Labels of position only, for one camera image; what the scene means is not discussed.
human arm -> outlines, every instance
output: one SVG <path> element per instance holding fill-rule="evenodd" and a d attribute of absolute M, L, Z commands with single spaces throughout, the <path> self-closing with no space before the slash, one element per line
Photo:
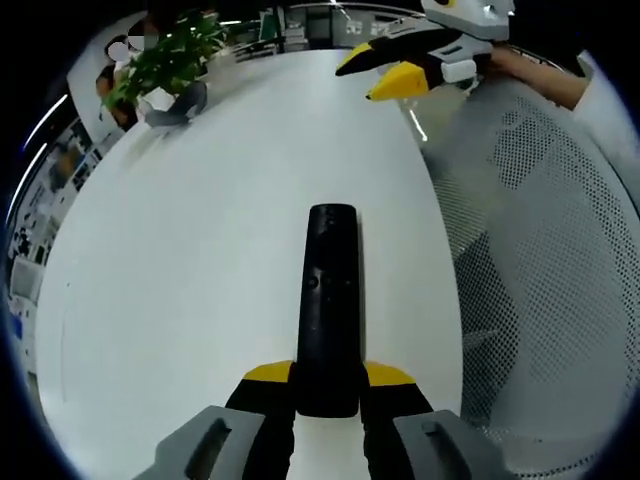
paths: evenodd
<path fill-rule="evenodd" d="M 114 85 L 118 85 L 118 83 L 120 83 L 120 81 L 122 80 L 123 77 L 124 77 L 124 71 L 123 70 L 114 70 L 114 72 L 113 72 L 113 84 Z"/>
<path fill-rule="evenodd" d="M 96 82 L 96 93 L 98 94 L 98 97 L 100 97 L 100 100 L 103 103 L 105 98 L 107 98 L 110 92 L 111 92 L 111 88 L 109 86 L 108 80 L 106 78 L 98 78 L 98 81 Z M 111 113 L 111 115 L 113 115 L 113 118 L 118 125 L 120 126 L 126 125 L 127 122 L 130 121 L 129 115 L 127 115 L 127 113 L 125 113 L 118 107 L 111 106 L 108 108 L 108 110 Z"/>
<path fill-rule="evenodd" d="M 526 83 L 547 100 L 573 110 L 589 85 L 585 78 L 563 72 L 550 65 L 538 64 L 508 47 L 496 46 L 491 53 L 491 67 Z"/>

white tabletop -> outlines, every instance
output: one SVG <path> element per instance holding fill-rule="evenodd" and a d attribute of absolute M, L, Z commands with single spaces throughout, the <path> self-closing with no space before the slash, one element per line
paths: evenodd
<path fill-rule="evenodd" d="M 397 104 L 365 99 L 378 74 L 334 77 L 344 55 L 241 64 L 232 96 L 166 138 L 138 124 L 84 185 L 46 268 L 36 348 L 49 425 L 89 478 L 135 476 L 245 372 L 295 357 L 318 203 L 361 217 L 367 358 L 459 412 L 460 314 L 433 186 Z M 359 419 L 295 429 L 289 478 L 368 478 Z"/>

yellow plastic part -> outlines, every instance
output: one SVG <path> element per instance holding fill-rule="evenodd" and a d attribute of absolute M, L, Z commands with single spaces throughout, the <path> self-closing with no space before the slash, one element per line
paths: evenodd
<path fill-rule="evenodd" d="M 268 363 L 260 365 L 248 372 L 243 380 L 257 380 L 259 382 L 287 383 L 291 360 L 285 362 Z"/>
<path fill-rule="evenodd" d="M 372 387 L 384 387 L 391 385 L 406 385 L 416 383 L 413 377 L 407 375 L 399 368 L 383 365 L 378 362 L 365 362 L 369 385 Z"/>
<path fill-rule="evenodd" d="M 429 84 L 425 71 L 413 63 L 401 62 L 382 76 L 378 84 L 367 94 L 367 98 L 380 102 L 425 95 L 428 92 Z"/>
<path fill-rule="evenodd" d="M 367 52 L 369 50 L 373 50 L 373 49 L 371 48 L 371 46 L 368 43 L 361 43 L 356 48 L 351 50 L 349 55 L 347 55 L 347 58 L 345 58 L 342 61 L 342 63 L 338 66 L 338 68 L 336 68 L 336 71 L 340 70 L 342 67 L 344 67 L 347 63 L 349 63 L 351 60 L 353 60 L 355 57 L 357 57 L 361 53 Z"/>

green leaves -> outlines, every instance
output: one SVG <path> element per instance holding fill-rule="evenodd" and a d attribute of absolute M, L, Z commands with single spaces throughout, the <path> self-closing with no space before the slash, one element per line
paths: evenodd
<path fill-rule="evenodd" d="M 213 54 L 224 48 L 226 31 L 199 12 L 188 12 L 157 45 L 132 59 L 125 76 L 105 99 L 107 107 L 117 101 L 136 103 L 139 96 L 157 87 L 180 93 L 204 71 Z"/>

robotic arm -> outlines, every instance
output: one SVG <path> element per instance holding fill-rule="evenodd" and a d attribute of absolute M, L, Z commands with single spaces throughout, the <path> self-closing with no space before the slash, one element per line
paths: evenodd
<path fill-rule="evenodd" d="M 337 76 L 392 67 L 367 95 L 374 101 L 423 95 L 443 83 L 475 78 L 492 42 L 509 40 L 513 0 L 423 0 L 427 19 L 409 19 L 356 47 Z"/>

